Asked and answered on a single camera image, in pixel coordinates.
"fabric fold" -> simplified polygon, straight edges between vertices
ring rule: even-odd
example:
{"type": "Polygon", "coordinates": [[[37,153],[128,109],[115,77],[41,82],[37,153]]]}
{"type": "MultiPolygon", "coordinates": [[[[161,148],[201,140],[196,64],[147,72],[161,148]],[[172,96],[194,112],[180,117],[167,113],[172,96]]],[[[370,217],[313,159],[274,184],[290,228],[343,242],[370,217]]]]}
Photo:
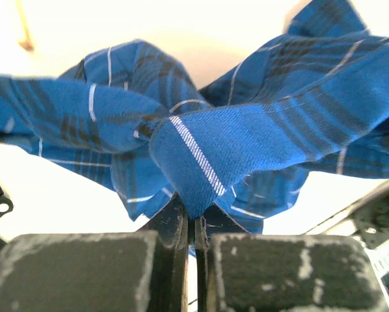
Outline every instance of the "fabric fold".
{"type": "Polygon", "coordinates": [[[0,77],[0,142],[115,190],[130,217],[177,191],[247,230],[294,205],[310,170],[389,177],[389,38],[344,0],[313,0],[288,33],[196,89],[143,40],[58,79],[0,77]]]}

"black metal bracket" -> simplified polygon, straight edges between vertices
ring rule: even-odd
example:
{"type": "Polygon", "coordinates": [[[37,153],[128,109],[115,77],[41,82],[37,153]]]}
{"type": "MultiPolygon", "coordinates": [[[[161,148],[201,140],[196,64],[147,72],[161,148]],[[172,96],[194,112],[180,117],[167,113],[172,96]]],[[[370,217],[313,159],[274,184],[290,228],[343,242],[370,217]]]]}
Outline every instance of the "black metal bracket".
{"type": "Polygon", "coordinates": [[[386,242],[389,239],[389,190],[359,208],[351,218],[369,249],[386,242]]]}

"white background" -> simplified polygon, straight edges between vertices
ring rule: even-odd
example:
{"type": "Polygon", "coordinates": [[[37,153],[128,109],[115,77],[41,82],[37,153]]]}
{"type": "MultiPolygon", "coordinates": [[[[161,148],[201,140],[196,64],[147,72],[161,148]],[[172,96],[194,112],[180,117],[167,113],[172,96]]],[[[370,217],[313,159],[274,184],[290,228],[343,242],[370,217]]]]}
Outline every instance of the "white background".
{"type": "MultiPolygon", "coordinates": [[[[307,2],[23,0],[35,46],[28,53],[18,45],[23,32],[15,0],[1,0],[0,74],[54,77],[87,53],[141,38],[181,60],[201,87],[281,34],[307,2]]],[[[389,36],[389,0],[352,2],[373,34],[389,36]]],[[[296,206],[266,220],[264,233],[303,233],[379,183],[312,173],[296,206]]],[[[114,192],[15,147],[0,145],[0,184],[15,204],[0,219],[6,240],[22,233],[135,231],[144,222],[133,224],[114,192]]]]}

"blue plaid fabric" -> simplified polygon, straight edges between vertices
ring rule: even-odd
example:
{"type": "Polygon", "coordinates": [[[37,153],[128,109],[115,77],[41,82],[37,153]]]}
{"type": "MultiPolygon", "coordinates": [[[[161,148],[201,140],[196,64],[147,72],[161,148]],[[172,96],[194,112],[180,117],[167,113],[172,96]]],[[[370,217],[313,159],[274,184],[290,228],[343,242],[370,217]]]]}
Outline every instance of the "blue plaid fabric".
{"type": "Polygon", "coordinates": [[[0,142],[115,190],[132,219],[177,191],[247,230],[296,202],[310,170],[389,177],[389,38],[344,0],[313,0],[286,34],[197,90],[143,41],[58,79],[0,77],[0,142]]]}

